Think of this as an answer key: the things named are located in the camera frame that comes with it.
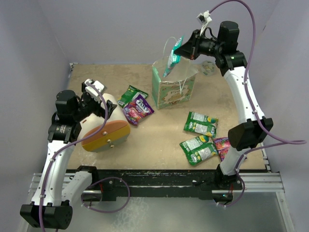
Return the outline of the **purple Fox's bag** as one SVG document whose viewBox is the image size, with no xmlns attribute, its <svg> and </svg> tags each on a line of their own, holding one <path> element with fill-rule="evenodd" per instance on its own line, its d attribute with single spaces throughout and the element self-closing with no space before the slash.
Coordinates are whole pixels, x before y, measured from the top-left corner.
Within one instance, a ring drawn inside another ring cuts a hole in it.
<svg viewBox="0 0 309 232">
<path fill-rule="evenodd" d="M 141 94 L 127 104 L 122 111 L 127 121 L 134 126 L 138 126 L 142 118 L 154 113 L 153 108 Z"/>
<path fill-rule="evenodd" d="M 230 148 L 229 139 L 227 137 L 217 138 L 213 142 L 218 151 L 220 161 L 223 161 Z"/>
</svg>

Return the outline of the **white orange toy drawer box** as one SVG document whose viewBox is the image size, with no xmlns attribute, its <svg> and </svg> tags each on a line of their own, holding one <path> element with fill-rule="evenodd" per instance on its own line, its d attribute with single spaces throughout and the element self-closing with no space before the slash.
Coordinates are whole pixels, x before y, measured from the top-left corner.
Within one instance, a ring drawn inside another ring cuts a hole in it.
<svg viewBox="0 0 309 232">
<path fill-rule="evenodd" d="M 117 104 L 113 95 L 104 93 L 106 101 L 116 105 L 103 129 L 96 135 L 81 142 L 81 146 L 88 152 L 101 152 L 113 148 L 124 142 L 130 134 L 130 125 L 125 118 L 122 108 Z M 81 131 L 78 139 L 85 138 L 96 132 L 104 122 L 104 118 L 91 114 L 81 121 Z"/>
</svg>

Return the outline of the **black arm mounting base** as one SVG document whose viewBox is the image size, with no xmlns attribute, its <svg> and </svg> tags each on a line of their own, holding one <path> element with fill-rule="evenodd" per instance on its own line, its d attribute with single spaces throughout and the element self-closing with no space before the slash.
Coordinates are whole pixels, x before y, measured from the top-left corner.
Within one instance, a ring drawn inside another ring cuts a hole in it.
<svg viewBox="0 0 309 232">
<path fill-rule="evenodd" d="M 92 183 L 84 191 L 102 201 L 115 201 L 118 197 L 198 198 L 230 202 L 233 190 L 242 190 L 236 175 L 223 176 L 218 170 L 111 170 L 82 167 L 90 171 Z"/>
</svg>

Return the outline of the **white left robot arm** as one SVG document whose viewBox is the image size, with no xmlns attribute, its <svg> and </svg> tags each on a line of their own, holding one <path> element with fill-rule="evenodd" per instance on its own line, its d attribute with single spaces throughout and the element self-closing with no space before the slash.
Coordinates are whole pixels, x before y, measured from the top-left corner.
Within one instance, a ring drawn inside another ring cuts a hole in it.
<svg viewBox="0 0 309 232">
<path fill-rule="evenodd" d="M 99 177 L 95 167 L 81 168 L 65 188 L 63 182 L 69 159 L 75 145 L 102 133 L 108 119 L 117 107 L 110 100 L 105 100 L 106 87 L 99 81 L 87 79 L 82 83 L 82 96 L 78 97 L 72 90 L 64 90 L 56 96 L 56 111 L 48 129 L 48 149 L 46 161 L 38 187 L 29 204 L 20 208 L 20 216 L 32 227 L 65 230 L 71 219 L 74 197 L 82 191 L 95 189 Z M 98 129 L 80 138 L 82 121 L 95 114 L 103 118 Z"/>
</svg>

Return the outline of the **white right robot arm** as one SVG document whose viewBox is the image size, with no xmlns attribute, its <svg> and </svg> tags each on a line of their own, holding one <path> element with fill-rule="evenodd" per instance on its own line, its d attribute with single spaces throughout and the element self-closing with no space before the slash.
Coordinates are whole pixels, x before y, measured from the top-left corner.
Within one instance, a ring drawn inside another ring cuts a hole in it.
<svg viewBox="0 0 309 232">
<path fill-rule="evenodd" d="M 273 127 L 273 120 L 265 117 L 255 96 L 247 96 L 253 93 L 253 89 L 246 71 L 249 64 L 245 55 L 237 49 L 238 36 L 238 24 L 224 21 L 214 39 L 206 38 L 201 30 L 196 29 L 189 40 L 175 50 L 177 55 L 190 60 L 199 55 L 214 57 L 232 92 L 239 124 L 228 131 L 231 147 L 214 174 L 214 184 L 220 189 L 226 189 L 239 180 L 238 169 L 247 154 L 258 149 L 258 144 Z"/>
</svg>

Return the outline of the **green paper gift bag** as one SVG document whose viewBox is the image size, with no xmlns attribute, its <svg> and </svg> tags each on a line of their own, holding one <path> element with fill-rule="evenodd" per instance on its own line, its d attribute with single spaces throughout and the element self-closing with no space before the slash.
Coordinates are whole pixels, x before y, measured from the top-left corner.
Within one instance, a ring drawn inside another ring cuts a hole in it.
<svg viewBox="0 0 309 232">
<path fill-rule="evenodd" d="M 170 52 L 166 53 L 164 47 L 162 58 L 152 64 L 152 98 L 158 110 L 189 101 L 198 73 L 189 59 L 181 57 L 171 73 L 163 78 Z"/>
</svg>

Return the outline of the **teal snack packet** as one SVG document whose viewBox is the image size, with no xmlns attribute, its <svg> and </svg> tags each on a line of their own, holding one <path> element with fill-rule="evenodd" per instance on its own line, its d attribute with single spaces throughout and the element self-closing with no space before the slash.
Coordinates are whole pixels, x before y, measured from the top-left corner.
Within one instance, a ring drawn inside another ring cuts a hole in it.
<svg viewBox="0 0 309 232">
<path fill-rule="evenodd" d="M 168 58 L 168 61 L 167 61 L 167 64 L 166 64 L 166 68 L 165 68 L 165 71 L 164 71 L 163 76 L 162 76 L 163 78 L 167 77 L 171 73 L 173 68 L 180 62 L 181 56 L 176 55 L 175 50 L 180 48 L 180 46 L 182 45 L 182 42 L 183 42 L 183 36 L 180 37 L 176 41 L 173 49 L 171 50 L 171 52 L 169 54 L 169 58 Z"/>
</svg>

